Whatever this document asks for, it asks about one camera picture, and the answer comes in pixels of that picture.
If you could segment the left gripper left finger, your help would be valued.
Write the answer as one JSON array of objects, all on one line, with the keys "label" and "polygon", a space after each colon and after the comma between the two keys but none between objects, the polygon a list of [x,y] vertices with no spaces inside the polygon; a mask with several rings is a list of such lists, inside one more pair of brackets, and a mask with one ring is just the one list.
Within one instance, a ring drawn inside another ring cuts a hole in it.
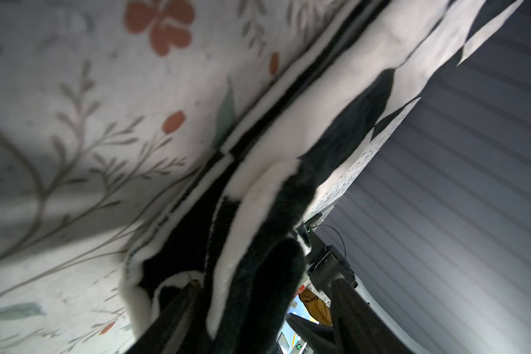
[{"label": "left gripper left finger", "polygon": [[196,321],[200,299],[200,283],[192,280],[127,353],[179,353],[190,328]]}]

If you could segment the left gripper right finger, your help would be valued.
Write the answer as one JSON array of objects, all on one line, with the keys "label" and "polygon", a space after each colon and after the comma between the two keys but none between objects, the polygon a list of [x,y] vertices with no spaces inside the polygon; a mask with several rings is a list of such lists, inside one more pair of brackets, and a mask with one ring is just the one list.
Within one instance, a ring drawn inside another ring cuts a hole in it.
[{"label": "left gripper right finger", "polygon": [[337,353],[411,352],[346,280],[334,280],[330,295]]}]

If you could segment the black white checkered pillowcase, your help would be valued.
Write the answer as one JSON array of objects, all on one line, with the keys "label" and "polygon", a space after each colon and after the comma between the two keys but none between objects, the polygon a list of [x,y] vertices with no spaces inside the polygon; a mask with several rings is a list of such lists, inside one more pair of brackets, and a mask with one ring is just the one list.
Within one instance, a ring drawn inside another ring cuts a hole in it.
[{"label": "black white checkered pillowcase", "polygon": [[137,340],[197,280],[179,353],[270,353],[311,250],[297,229],[317,198],[518,7],[346,1],[130,248],[120,291]]}]

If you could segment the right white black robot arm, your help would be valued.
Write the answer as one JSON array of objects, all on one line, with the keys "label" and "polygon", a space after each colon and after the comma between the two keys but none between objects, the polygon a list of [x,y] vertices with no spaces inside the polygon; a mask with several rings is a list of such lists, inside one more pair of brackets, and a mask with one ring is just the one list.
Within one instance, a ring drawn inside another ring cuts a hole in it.
[{"label": "right white black robot arm", "polygon": [[324,218],[318,213],[297,231],[311,243],[306,274],[311,285],[330,300],[332,325],[307,325],[293,317],[290,326],[316,353],[429,352],[373,299],[354,274],[345,251],[317,236],[315,230],[323,226]]}]

